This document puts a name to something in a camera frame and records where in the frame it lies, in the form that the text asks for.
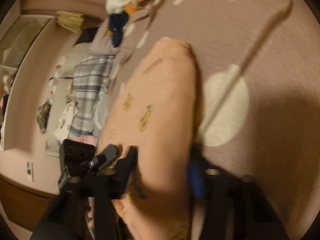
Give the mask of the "person's left hand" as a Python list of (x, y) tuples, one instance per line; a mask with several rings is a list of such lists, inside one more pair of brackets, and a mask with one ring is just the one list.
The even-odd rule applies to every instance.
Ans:
[[(115, 208), (115, 216), (116, 216), (116, 223), (119, 227), (119, 232), (121, 239), (133, 239), (130, 231), (127, 228), (127, 225), (123, 221), (123, 218), (125, 217), (125, 211), (126, 207), (123, 203), (122, 199), (116, 199), (112, 200), (112, 203)], [(85, 220), (87, 223), (88, 230), (92, 236), (93, 239), (95, 239), (94, 235), (94, 204), (95, 204), (95, 198), (89, 197), (88, 198), (88, 204), (89, 208), (85, 215)]]

